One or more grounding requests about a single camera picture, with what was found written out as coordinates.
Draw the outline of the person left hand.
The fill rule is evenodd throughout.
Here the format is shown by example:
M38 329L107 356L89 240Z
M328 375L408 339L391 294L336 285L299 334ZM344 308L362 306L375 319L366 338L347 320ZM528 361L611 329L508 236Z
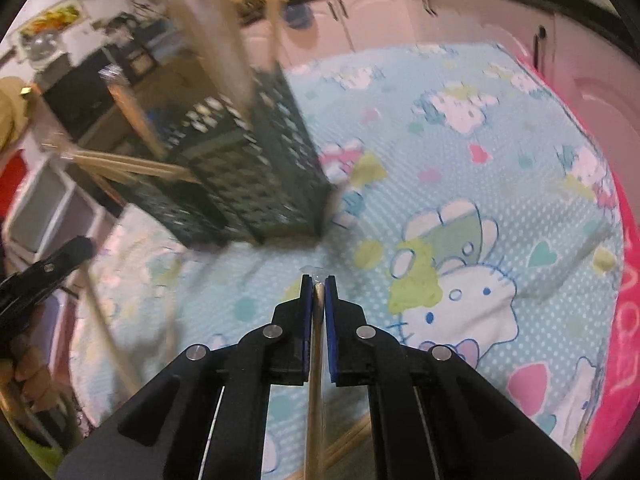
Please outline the person left hand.
M38 304L26 328L11 341L12 356L1 360L2 411L8 419L23 424L28 422L25 405L39 413L56 408L60 400L42 352L30 342L44 310L44 304Z

